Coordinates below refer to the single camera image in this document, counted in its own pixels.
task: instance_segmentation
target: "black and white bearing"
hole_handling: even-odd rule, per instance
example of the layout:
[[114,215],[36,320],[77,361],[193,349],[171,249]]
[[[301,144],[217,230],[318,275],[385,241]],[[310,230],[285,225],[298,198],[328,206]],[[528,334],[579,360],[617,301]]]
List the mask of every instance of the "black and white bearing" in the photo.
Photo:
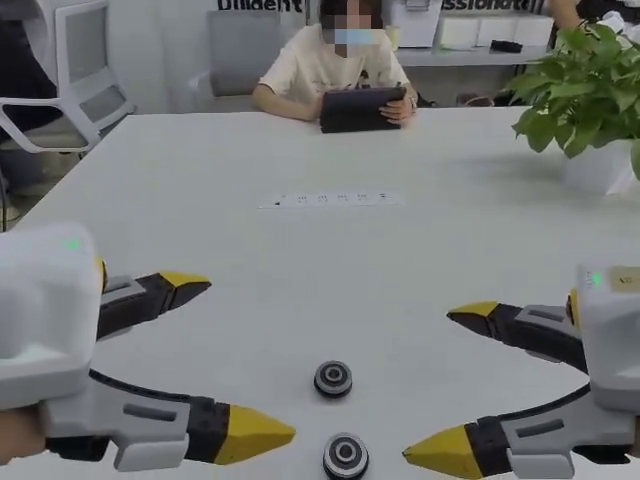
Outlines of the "black and white bearing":
[[358,480],[369,467],[369,452],[355,435],[338,433],[325,445],[322,463],[330,480]]
[[313,385],[323,397],[344,397],[353,386],[351,369],[344,363],[335,360],[325,362],[316,370]]

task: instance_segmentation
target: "white pot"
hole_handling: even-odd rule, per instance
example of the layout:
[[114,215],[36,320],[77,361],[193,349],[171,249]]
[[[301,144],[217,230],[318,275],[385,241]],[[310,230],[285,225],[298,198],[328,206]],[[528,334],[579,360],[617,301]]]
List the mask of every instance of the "white pot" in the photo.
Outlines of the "white pot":
[[571,188],[599,195],[627,191],[636,182],[631,169],[631,141],[616,140],[602,148],[587,147],[567,160],[564,182]]

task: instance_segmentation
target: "desk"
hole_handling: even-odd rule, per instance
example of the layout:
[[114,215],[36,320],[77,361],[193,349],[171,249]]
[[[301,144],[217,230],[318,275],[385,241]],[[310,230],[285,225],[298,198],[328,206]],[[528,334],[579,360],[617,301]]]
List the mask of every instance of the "desk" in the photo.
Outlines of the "desk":
[[512,66],[537,63],[548,52],[547,47],[523,47],[520,53],[493,52],[489,47],[457,51],[399,48],[396,56],[403,67]]
[[[325,441],[359,435],[367,480],[443,480],[402,450],[447,426],[539,405],[585,378],[475,336],[445,312],[483,299],[564,303],[574,267],[604,250],[640,263],[640,199],[585,197],[509,125],[519,109],[429,109],[404,131],[322,135],[258,113],[131,116],[19,228],[84,223],[112,275],[175,269],[213,288],[164,320],[98,345],[95,367],[150,388],[248,405],[293,443],[218,468],[218,480],[322,480]],[[259,210],[273,194],[384,189],[404,206]],[[325,360],[354,388],[317,397]],[[5,480],[121,479],[43,455]],[[580,480],[635,480],[640,463]],[[212,480],[211,467],[135,480]]]

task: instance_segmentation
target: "green indicator light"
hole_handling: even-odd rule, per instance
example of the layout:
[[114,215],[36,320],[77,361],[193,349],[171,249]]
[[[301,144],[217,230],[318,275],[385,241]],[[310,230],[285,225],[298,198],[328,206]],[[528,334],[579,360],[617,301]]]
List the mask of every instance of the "green indicator light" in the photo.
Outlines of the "green indicator light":
[[65,242],[65,247],[69,250],[79,250],[80,249],[80,240],[67,240]]

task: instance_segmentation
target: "black tablet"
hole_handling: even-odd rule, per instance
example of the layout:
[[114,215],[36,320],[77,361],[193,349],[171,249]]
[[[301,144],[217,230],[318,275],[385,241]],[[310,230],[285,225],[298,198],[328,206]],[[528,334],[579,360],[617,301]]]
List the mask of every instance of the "black tablet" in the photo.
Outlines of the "black tablet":
[[322,133],[398,129],[400,125],[380,114],[380,107],[402,100],[405,93],[404,87],[327,92],[322,99],[320,129]]

